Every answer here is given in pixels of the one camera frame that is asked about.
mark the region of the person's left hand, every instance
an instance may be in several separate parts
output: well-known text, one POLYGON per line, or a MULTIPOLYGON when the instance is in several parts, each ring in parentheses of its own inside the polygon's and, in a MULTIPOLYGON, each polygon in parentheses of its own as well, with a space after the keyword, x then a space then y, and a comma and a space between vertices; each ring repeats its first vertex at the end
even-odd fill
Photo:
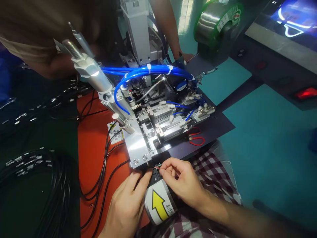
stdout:
POLYGON ((152 169, 149 169, 142 178, 141 176, 140 172, 133 171, 117 188, 112 196, 106 224, 99 238, 134 236, 142 215, 143 197, 152 176, 152 169))

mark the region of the person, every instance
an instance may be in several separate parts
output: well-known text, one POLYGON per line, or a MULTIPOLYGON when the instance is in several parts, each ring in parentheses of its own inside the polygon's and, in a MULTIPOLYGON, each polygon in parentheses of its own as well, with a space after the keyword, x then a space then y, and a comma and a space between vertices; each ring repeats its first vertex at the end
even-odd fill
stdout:
MULTIPOLYGON (((96 57, 101 55, 112 63, 117 29, 113 3, 116 1, 4 1, 0 8, 0 42, 43 77, 67 78, 76 71, 71 56, 58 54, 56 45, 62 46, 64 39, 70 39, 79 47, 68 25, 70 21, 82 32, 96 57)), ((150 0, 150 4, 176 60, 182 51, 171 3, 150 0)), ((191 57, 184 54, 186 61, 191 57)))
MULTIPOLYGON (((160 174, 186 206, 159 226, 149 226, 143 232, 141 229, 137 237, 300 237, 283 224, 244 208, 228 174, 211 150, 196 158, 193 165, 176 158, 162 163, 160 174)), ((142 178, 141 173, 133 172, 119 186, 99 238, 135 235, 151 175, 152 170, 142 178)))

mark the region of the brown shirt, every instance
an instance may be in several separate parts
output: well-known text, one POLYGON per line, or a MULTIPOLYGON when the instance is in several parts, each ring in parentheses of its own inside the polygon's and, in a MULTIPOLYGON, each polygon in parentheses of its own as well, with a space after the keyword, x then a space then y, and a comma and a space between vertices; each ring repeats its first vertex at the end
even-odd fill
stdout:
POLYGON ((57 54, 54 39, 70 39, 78 45, 69 21, 89 44, 94 43, 100 29, 98 4, 92 0, 4 0, 0 41, 22 60, 49 62, 57 54))

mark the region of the person's right hand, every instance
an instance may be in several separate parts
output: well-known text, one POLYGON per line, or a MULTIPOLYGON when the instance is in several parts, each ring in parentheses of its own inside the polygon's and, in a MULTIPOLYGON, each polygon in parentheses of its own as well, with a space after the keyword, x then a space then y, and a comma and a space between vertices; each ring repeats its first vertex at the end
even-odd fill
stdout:
POLYGON ((159 173, 166 184, 192 208, 198 210, 202 201, 208 199, 208 193, 188 161, 169 158, 163 162, 159 173))

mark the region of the yellow warning sticker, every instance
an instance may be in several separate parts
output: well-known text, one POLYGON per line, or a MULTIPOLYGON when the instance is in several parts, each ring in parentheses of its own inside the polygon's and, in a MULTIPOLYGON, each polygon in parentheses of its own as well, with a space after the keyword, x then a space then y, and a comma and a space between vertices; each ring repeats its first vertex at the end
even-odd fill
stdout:
MULTIPOLYGON (((110 122, 110 123, 107 124, 108 130, 110 130, 110 128, 112 128, 110 133, 109 133, 109 137, 110 138, 112 136, 114 136, 114 134, 116 134, 117 132, 119 132, 121 130, 119 125, 117 125, 117 124, 114 125, 115 122, 116 121, 113 121, 113 122, 110 122)), ((111 144, 115 144, 115 143, 117 143, 117 142, 119 142, 119 141, 121 141, 123 139, 124 139, 124 136, 123 136, 123 132, 121 131, 115 137, 112 138, 111 144)))

